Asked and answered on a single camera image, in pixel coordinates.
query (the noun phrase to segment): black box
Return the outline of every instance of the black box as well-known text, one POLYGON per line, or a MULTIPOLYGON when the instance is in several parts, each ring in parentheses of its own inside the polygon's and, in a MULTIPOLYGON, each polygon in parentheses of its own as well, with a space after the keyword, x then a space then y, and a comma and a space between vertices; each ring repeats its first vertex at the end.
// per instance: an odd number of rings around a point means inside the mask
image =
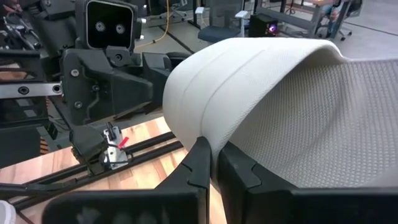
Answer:
POLYGON ((275 37, 278 20, 258 14, 250 17, 249 37, 275 37))

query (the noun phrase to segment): desk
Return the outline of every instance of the desk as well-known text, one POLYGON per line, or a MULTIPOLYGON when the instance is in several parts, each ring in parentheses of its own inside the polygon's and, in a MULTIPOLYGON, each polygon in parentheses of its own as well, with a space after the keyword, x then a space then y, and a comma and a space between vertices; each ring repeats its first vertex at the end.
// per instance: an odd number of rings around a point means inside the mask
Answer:
MULTIPOLYGON (((333 4, 333 0, 305 0, 305 2, 309 2, 309 3, 312 3, 315 5, 315 7, 313 8, 313 16, 310 21, 285 14, 284 13, 285 7, 287 5, 286 0, 282 0, 282 4, 281 4, 279 12, 268 9, 268 8, 261 7, 261 5, 256 8, 256 12, 273 17, 280 22, 285 22, 285 23, 291 24, 293 26, 305 29, 308 32, 307 33, 308 38, 315 38, 316 37, 315 31, 317 29, 318 21, 320 20, 320 16, 321 16, 321 11, 322 11, 321 8, 324 5, 333 4)), ((343 20, 347 14, 347 11, 348 11, 349 5, 351 4, 351 1, 350 0, 342 0, 342 4, 343 4, 343 8, 341 9, 341 13, 339 15, 339 18, 337 19, 336 29, 334 29, 333 33, 330 36, 330 39, 334 39, 336 37, 338 31, 340 30, 340 27, 341 27, 343 20)))
MULTIPOLYGON (((170 129, 164 119, 157 118, 123 129, 122 135, 129 137, 126 144, 131 145, 169 131, 170 129)), ((180 149, 86 185, 78 190, 153 189, 178 166, 186 154, 185 149, 180 149)), ((23 184, 76 164, 78 162, 70 152, 70 148, 65 148, 0 169, 0 182, 23 184)), ((46 201, 21 212, 33 223, 40 224, 43 209, 48 203, 49 201, 46 201)), ((21 217, 17 217, 16 223, 26 224, 21 217)), ((210 223, 226 223, 221 195, 213 187, 210 188, 210 223)))

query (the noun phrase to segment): red mark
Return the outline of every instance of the red mark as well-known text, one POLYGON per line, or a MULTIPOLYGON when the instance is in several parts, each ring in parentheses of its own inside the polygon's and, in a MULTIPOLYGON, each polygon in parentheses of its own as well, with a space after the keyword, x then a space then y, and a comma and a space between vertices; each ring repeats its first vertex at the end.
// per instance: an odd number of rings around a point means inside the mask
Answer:
POLYGON ((128 140, 129 140, 129 138, 128 138, 128 137, 125 137, 125 138, 121 141, 121 143, 118 145, 118 148, 119 148, 119 149, 122 149, 128 140))

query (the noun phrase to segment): white fabric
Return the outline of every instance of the white fabric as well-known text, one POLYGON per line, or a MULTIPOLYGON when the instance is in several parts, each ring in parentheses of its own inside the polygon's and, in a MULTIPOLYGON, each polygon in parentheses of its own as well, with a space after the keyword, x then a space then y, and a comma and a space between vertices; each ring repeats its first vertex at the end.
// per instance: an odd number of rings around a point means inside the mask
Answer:
POLYGON ((209 140, 213 177, 231 141, 299 187, 398 185, 398 66, 368 65, 327 40, 224 40, 172 72, 165 120, 187 149, 209 140))

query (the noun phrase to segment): wooden surface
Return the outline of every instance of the wooden surface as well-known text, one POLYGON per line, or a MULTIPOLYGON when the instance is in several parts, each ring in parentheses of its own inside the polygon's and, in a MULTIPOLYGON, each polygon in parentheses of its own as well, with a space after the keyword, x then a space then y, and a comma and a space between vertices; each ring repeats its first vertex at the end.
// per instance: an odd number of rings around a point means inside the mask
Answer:
MULTIPOLYGON (((169 132, 163 118, 148 121, 122 131, 123 137, 128 137, 127 146, 169 132)), ((166 154, 152 161, 135 166, 128 170, 101 179, 78 190, 121 190, 121 189, 153 189, 164 180, 182 161, 187 154, 185 149, 166 154)), ((70 148, 40 156, 29 161, 0 169, 0 182, 21 184, 51 174, 78 164, 70 152, 70 148)), ((22 213, 35 224, 41 223, 41 215, 49 201, 23 210, 22 213)), ((26 222, 20 217, 17 224, 26 222)), ((210 223, 226 223, 223 204, 219 193, 211 187, 210 190, 210 223)))

